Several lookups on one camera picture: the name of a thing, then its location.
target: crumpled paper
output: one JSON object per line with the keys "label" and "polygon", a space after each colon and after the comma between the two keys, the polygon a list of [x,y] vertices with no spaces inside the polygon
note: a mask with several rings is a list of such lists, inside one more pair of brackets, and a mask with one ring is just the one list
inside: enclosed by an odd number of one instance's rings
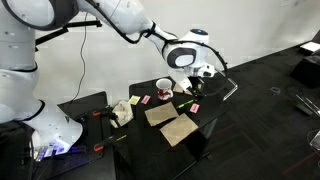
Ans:
{"label": "crumpled paper", "polygon": [[[118,105],[116,105],[112,111],[118,116],[118,122],[120,127],[127,124],[133,119],[133,113],[131,109],[131,105],[126,101],[120,101]],[[111,119],[111,124],[115,128],[119,128],[114,120]]]}

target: cardboard piece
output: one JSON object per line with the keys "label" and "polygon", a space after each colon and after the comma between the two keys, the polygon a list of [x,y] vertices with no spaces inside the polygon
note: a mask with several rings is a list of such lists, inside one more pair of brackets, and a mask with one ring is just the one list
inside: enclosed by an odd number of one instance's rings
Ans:
{"label": "cardboard piece", "polygon": [[173,147],[195,131],[198,126],[186,115],[182,114],[160,129],[163,136]]}
{"label": "cardboard piece", "polygon": [[167,121],[170,118],[175,118],[179,116],[171,102],[153,109],[149,109],[144,113],[146,114],[148,122],[151,126],[155,126],[164,121]]}
{"label": "cardboard piece", "polygon": [[184,91],[183,92],[183,89],[178,84],[174,85],[173,91],[174,92],[178,92],[178,93],[185,93],[185,94],[188,94],[188,95],[192,95],[191,92],[189,92],[189,91]]}

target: paper cup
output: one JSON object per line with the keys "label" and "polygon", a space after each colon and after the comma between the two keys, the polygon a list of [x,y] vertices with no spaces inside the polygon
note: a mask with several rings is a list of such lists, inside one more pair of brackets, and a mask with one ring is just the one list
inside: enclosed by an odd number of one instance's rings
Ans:
{"label": "paper cup", "polygon": [[156,82],[158,98],[162,101],[169,100],[173,97],[173,92],[171,90],[172,82],[167,78],[159,79]]}

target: green object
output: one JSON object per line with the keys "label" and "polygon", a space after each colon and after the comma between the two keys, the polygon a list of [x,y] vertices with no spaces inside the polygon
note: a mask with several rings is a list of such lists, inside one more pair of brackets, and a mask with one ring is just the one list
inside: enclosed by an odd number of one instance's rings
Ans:
{"label": "green object", "polygon": [[186,102],[186,103],[180,104],[180,105],[177,106],[176,108],[177,108],[177,109],[182,108],[182,107],[184,107],[185,105],[190,104],[190,103],[193,103],[193,102],[194,102],[194,99],[192,99],[192,100],[190,100],[190,101],[188,101],[188,102]]}

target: black cable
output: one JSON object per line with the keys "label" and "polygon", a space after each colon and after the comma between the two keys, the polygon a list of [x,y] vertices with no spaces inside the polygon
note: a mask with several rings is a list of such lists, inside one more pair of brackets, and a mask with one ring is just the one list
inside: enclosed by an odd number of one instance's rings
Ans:
{"label": "black cable", "polygon": [[31,160],[30,160],[30,166],[29,166],[29,173],[28,173],[28,180],[32,180],[32,174],[33,174],[33,162],[34,162],[34,146],[33,146],[33,141],[32,141],[32,136],[29,133],[28,129],[26,126],[20,122],[16,122],[27,134],[28,136],[28,141],[30,142],[30,149],[31,149]]}
{"label": "black cable", "polygon": [[[88,16],[88,13],[86,13],[86,16],[84,18],[84,22],[85,23],[87,22],[87,16]],[[86,40],[87,40],[87,26],[85,24],[85,26],[84,26],[84,38],[83,38],[83,42],[82,42],[81,50],[80,50],[80,56],[81,56],[81,59],[82,59],[82,62],[83,62],[83,74],[82,74],[82,77],[81,77],[80,82],[79,82],[78,92],[75,95],[75,97],[70,101],[69,105],[71,105],[73,103],[73,101],[78,97],[80,89],[81,89],[81,84],[82,84],[83,78],[86,75],[86,62],[85,62],[85,60],[83,58],[83,47],[84,47],[84,45],[86,43]]]}

